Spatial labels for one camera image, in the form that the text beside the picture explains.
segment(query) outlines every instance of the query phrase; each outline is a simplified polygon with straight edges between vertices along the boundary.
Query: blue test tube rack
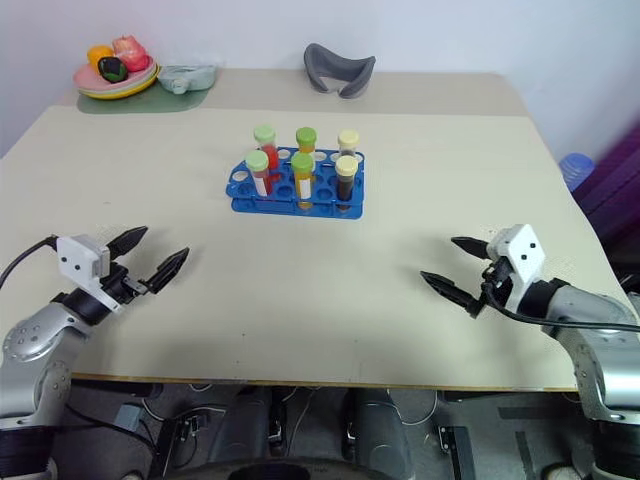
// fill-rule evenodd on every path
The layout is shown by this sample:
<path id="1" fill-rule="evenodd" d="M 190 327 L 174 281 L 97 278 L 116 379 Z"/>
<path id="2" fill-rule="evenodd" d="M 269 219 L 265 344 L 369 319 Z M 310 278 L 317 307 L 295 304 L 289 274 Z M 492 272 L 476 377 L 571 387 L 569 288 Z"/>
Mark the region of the blue test tube rack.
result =
<path id="1" fill-rule="evenodd" d="M 276 171 L 271 172 L 272 177 L 279 178 L 273 181 L 273 191 L 267 197 L 257 194 L 251 173 L 244 161 L 240 162 L 229 175 L 227 195 L 231 197 L 231 208 L 242 213 L 270 213 L 274 215 L 298 215 L 301 217 L 326 217 L 356 220 L 362 216 L 364 203 L 364 155 L 357 152 L 361 158 L 358 171 L 355 176 L 351 200 L 338 200 L 336 194 L 336 170 L 332 160 L 338 155 L 337 150 L 316 150 L 316 170 L 314 172 L 311 198 L 301 200 L 296 195 L 293 170 L 291 169 L 291 157 L 298 151 L 297 148 L 279 147 L 278 154 L 280 164 Z M 303 209 L 298 202 L 311 202 L 313 206 Z M 341 210 L 338 206 L 349 206 L 347 210 Z"/>

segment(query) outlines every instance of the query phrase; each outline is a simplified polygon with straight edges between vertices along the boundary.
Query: orange fruit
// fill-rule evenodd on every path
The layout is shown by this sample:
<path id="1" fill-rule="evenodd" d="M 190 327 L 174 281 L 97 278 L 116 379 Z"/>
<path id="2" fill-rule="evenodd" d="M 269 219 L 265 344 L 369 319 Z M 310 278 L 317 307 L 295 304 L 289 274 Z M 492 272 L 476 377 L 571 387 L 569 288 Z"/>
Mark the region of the orange fruit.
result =
<path id="1" fill-rule="evenodd" d="M 100 61 L 102 57 L 113 57 L 113 49 L 108 45 L 95 45 L 87 51 L 89 65 L 91 65 L 98 74 L 100 74 L 98 61 Z"/>

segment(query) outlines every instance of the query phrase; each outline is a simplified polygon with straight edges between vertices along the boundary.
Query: red liquid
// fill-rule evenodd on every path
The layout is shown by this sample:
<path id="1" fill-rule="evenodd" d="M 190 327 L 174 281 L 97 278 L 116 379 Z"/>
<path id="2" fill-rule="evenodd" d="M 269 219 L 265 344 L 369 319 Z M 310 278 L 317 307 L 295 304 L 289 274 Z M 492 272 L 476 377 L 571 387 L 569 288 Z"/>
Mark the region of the red liquid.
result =
<path id="1" fill-rule="evenodd" d="M 267 195 L 271 195 L 273 193 L 273 186 L 271 185 L 271 177 L 269 176 L 268 169 L 264 169 L 262 172 L 253 172 L 253 176 L 262 179 Z"/>
<path id="2" fill-rule="evenodd" d="M 279 157 L 278 150 L 275 145 L 263 145 L 261 150 L 269 157 L 269 170 L 275 170 L 278 168 Z"/>

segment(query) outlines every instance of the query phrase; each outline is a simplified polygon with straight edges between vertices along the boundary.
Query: test tube cap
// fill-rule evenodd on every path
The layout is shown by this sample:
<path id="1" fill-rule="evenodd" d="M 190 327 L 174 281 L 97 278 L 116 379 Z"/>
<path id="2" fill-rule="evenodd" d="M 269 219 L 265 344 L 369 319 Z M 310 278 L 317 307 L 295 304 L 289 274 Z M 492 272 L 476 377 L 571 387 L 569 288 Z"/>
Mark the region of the test tube cap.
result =
<path id="1" fill-rule="evenodd" d="M 338 135 L 340 148 L 355 150 L 360 143 L 360 135 L 355 130 L 342 130 Z"/>
<path id="2" fill-rule="evenodd" d="M 351 155 L 342 155 L 336 161 L 336 173 L 341 177 L 352 177 L 358 171 L 358 159 Z"/>
<path id="3" fill-rule="evenodd" d="M 258 143 L 273 143 L 276 140 L 276 131 L 271 125 L 258 125 L 253 129 L 253 138 Z"/>
<path id="4" fill-rule="evenodd" d="M 302 127 L 296 130 L 296 141 L 298 145 L 305 147 L 315 145 L 318 135 L 316 131 L 311 127 Z"/>
<path id="5" fill-rule="evenodd" d="M 252 150 L 244 157 L 244 163 L 252 172 L 261 172 L 269 166 L 269 157 L 262 150 Z"/>
<path id="6" fill-rule="evenodd" d="M 291 168 L 294 172 L 307 173 L 313 168 L 313 157 L 309 153 L 296 152 L 291 159 Z"/>

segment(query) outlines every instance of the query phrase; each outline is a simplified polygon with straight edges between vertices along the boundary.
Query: beige tabletop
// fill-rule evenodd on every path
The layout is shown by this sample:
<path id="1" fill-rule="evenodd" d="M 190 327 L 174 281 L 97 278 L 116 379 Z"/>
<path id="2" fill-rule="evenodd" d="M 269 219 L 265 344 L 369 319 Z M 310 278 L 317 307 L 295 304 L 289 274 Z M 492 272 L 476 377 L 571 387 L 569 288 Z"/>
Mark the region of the beige tabletop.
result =
<path id="1" fill-rule="evenodd" d="M 180 275 L 97 329 L 76 372 L 91 378 L 225 379 L 440 388 L 570 389 L 571 362 L 531 325 L 478 319 L 420 270 L 479 293 L 485 264 L 449 242 L 530 223 L 544 276 L 626 302 L 522 103 L 491 74 L 377 74 L 352 101 L 300 72 L 229 70 L 203 104 L 171 114 L 87 115 L 73 96 L 8 153 L 0 264 L 46 234 L 108 240 L 148 225 L 123 259 L 148 276 L 190 246 Z M 366 155 L 360 220 L 239 214 L 225 185 L 271 123 L 334 148 L 355 128 Z M 0 334 L 72 286 L 41 252 L 0 292 Z"/>

